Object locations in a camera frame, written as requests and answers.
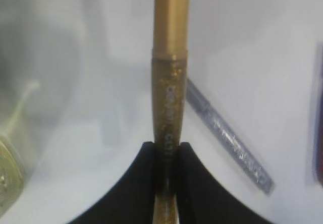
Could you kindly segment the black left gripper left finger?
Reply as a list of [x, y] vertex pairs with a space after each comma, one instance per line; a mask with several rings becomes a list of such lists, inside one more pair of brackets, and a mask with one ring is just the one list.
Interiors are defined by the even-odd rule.
[[155, 148], [144, 142], [123, 176], [87, 211], [70, 223], [152, 223]]

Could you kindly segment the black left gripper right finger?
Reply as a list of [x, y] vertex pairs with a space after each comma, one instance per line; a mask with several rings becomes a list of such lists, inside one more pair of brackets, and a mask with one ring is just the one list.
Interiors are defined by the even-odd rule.
[[175, 169], [179, 223], [269, 223], [230, 194], [188, 142], [178, 148]]

